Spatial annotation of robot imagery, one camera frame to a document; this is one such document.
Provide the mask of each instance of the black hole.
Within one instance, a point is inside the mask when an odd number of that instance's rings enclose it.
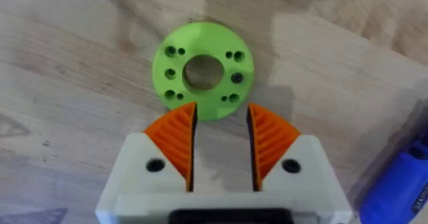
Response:
[[[288,173],[299,173],[302,170],[299,162],[293,159],[284,160],[282,168]]]
[[[183,48],[179,48],[179,55],[184,55],[186,53],[186,50]]]
[[[167,90],[165,92],[165,98],[167,98],[167,99],[170,100],[170,99],[172,99],[174,97],[175,97],[175,92],[173,90]]]
[[[234,103],[234,102],[236,102],[236,101],[238,101],[239,100],[239,95],[237,95],[237,94],[231,94],[230,96],[229,96],[229,101],[231,102],[231,103]]]
[[[237,51],[235,52],[235,55],[233,56],[233,59],[235,60],[235,62],[242,62],[245,58],[245,54],[241,51]]]
[[[173,69],[166,70],[165,71],[165,77],[167,77],[167,79],[169,79],[169,80],[175,79],[175,70],[173,70]]]
[[[428,147],[428,131],[426,131],[424,137],[422,137],[421,142],[423,145],[425,145],[426,147]]]
[[[232,74],[231,81],[234,84],[239,84],[243,81],[243,75],[241,73],[234,73]]]
[[[428,156],[419,148],[411,147],[409,154],[418,160],[426,160]]]
[[[226,53],[226,58],[232,58],[233,57],[233,53],[231,51]]]
[[[175,55],[175,53],[177,52],[177,50],[175,49],[175,47],[173,46],[169,46],[167,47],[167,49],[165,50],[165,53],[168,55],[168,57],[173,57]]]
[[[147,162],[146,169],[148,172],[156,173],[165,168],[165,161],[163,159],[154,158]]]

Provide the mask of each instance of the wooden table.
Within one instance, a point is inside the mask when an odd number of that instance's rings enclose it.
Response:
[[[125,136],[165,112],[158,43],[207,19],[248,43],[249,100],[320,138],[355,207],[428,123],[427,0],[0,0],[0,215],[96,223]],[[245,107],[196,142],[197,191],[250,190]]]

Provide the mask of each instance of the mounting hole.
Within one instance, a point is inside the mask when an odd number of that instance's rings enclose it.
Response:
[[[239,95],[237,95],[237,94],[231,94],[230,96],[229,96],[229,101],[231,102],[231,103],[234,103],[234,102],[236,102],[236,101],[238,101],[239,100]]]
[[[245,54],[242,51],[236,51],[235,54],[233,54],[233,59],[235,62],[240,63],[245,59]]]
[[[241,73],[232,74],[231,81],[234,84],[240,84],[243,81],[243,75]]]
[[[157,173],[165,168],[165,161],[161,158],[153,158],[146,164],[146,170],[150,173]]]
[[[183,48],[179,48],[179,55],[184,55],[186,53],[186,50]]]
[[[165,71],[165,77],[167,77],[167,79],[169,79],[169,80],[175,79],[175,70],[173,70],[173,69],[167,69]]]
[[[233,53],[231,51],[226,53],[226,58],[231,59],[233,57]]]
[[[284,160],[282,162],[282,168],[288,173],[299,173],[302,170],[299,162],[294,159]]]
[[[174,90],[167,90],[165,91],[165,98],[170,100],[173,99],[175,97],[175,92]]]
[[[426,160],[428,156],[420,148],[411,147],[409,154],[418,160]]]
[[[175,49],[175,47],[173,46],[168,46],[165,49],[165,53],[168,57],[174,57],[175,53],[177,52],[177,50]]]
[[[222,79],[224,67],[221,62],[209,55],[198,55],[189,60],[183,70],[188,86],[196,90],[210,90]]]

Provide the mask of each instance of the blue object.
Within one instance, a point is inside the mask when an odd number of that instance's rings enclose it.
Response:
[[[362,224],[407,224],[428,199],[428,130],[400,152],[365,197]]]

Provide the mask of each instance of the screw hole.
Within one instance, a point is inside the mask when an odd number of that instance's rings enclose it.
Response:
[[[173,69],[166,70],[165,71],[165,77],[167,77],[167,79],[169,79],[169,80],[175,79],[175,70],[173,70]]]
[[[165,50],[165,53],[167,54],[168,57],[174,57],[176,52],[177,50],[173,46],[168,46]]]
[[[243,81],[243,75],[241,73],[234,73],[231,77],[231,81],[234,84],[240,84]]]
[[[160,158],[153,158],[146,164],[146,170],[150,173],[157,173],[165,168],[165,161]]]
[[[186,50],[183,48],[179,48],[179,55],[184,55],[186,53]]]
[[[173,99],[175,97],[175,92],[173,90],[167,90],[165,92],[165,98],[170,100]]]
[[[237,51],[233,55],[233,59],[235,60],[235,62],[240,63],[245,59],[245,54],[242,51]]]
[[[302,170],[299,162],[294,159],[284,160],[282,162],[282,168],[288,173],[299,173]]]
[[[226,58],[230,59],[233,57],[233,53],[231,51],[226,53]]]
[[[231,102],[231,103],[234,103],[234,102],[236,102],[236,101],[238,101],[239,100],[239,95],[237,95],[237,94],[231,94],[230,96],[229,96],[229,101]]]

